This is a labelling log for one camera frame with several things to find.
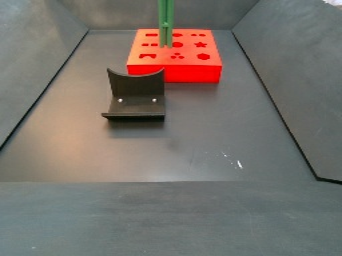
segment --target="black plastic part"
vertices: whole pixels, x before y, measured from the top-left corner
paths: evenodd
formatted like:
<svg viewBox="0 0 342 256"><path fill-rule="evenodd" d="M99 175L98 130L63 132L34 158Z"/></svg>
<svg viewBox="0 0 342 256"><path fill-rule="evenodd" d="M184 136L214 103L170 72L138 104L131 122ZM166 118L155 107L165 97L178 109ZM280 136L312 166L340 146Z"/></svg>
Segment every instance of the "black plastic part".
<svg viewBox="0 0 342 256"><path fill-rule="evenodd" d="M130 76L107 69L113 102L107 119L165 119L165 70L143 76Z"/></svg>

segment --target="red shape sorter block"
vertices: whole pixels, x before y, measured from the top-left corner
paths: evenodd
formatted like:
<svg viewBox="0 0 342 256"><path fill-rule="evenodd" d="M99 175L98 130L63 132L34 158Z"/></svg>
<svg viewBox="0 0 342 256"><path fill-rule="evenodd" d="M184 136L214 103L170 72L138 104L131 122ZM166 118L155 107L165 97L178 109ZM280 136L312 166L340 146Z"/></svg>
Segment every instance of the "red shape sorter block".
<svg viewBox="0 0 342 256"><path fill-rule="evenodd" d="M138 30L129 74L145 75L162 68L166 82L220 82L222 61L212 30L174 29L173 48L159 47L158 29Z"/></svg>

